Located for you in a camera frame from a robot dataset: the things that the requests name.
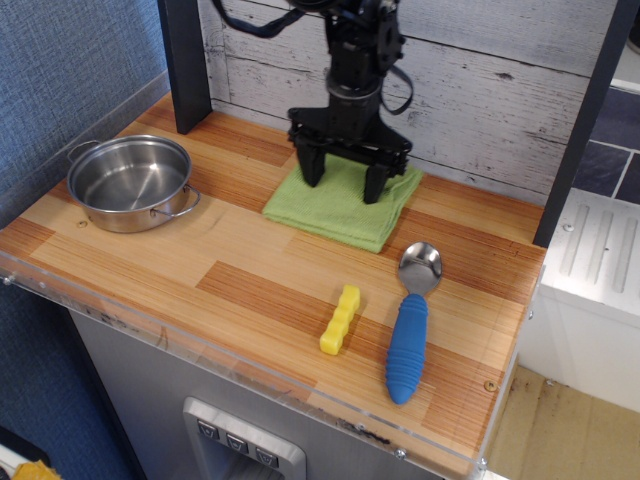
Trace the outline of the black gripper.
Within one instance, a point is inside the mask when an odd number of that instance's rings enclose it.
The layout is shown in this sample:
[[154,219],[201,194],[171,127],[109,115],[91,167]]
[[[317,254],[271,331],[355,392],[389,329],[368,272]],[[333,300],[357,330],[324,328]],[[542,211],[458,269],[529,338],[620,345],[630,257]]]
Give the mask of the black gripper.
[[378,90],[364,97],[331,93],[326,107],[294,107],[288,111],[289,137],[309,186],[316,187],[321,181],[327,153],[369,166],[365,174],[366,204],[379,200],[388,176],[405,173],[411,142],[382,121],[381,104]]

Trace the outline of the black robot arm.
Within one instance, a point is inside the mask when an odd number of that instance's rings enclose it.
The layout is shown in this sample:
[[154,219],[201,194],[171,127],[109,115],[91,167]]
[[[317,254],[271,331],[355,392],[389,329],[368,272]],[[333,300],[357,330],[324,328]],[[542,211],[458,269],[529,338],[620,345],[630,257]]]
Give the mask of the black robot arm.
[[377,202],[386,181],[402,175],[412,143],[387,126],[383,83],[389,72],[408,85],[410,78],[395,63],[403,57],[406,38],[398,25],[396,1],[324,1],[296,4],[317,10],[325,20],[331,56],[323,108],[292,108],[289,139],[297,150],[305,182],[316,186],[328,154],[367,166],[364,202]]

